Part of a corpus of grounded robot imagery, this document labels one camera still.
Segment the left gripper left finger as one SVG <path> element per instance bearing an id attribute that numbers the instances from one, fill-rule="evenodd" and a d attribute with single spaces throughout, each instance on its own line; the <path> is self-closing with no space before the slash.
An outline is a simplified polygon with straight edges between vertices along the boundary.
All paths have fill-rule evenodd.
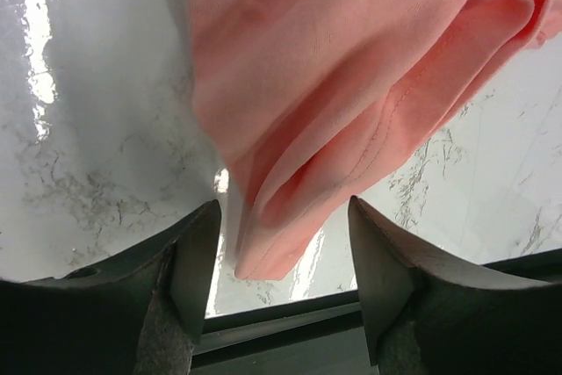
<path id="1" fill-rule="evenodd" d="M 186 374 L 220 238 L 211 200 L 63 278 L 1 284 L 4 374 Z"/>

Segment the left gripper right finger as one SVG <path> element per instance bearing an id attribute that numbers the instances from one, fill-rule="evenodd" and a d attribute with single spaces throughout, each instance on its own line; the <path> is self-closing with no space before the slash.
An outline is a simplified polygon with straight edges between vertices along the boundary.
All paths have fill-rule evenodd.
<path id="1" fill-rule="evenodd" d="M 360 198 L 349 201 L 348 218 L 365 338 L 380 373 L 560 373 L 559 250 L 481 265 Z"/>

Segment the pink t shirt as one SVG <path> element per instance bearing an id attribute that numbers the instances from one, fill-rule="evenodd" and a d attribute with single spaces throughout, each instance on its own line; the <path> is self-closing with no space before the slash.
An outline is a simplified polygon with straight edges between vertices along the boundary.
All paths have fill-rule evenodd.
<path id="1" fill-rule="evenodd" d="M 561 0 L 186 4 L 192 107 L 244 199 L 249 280 L 284 278 L 336 208 L 561 30 Z"/>

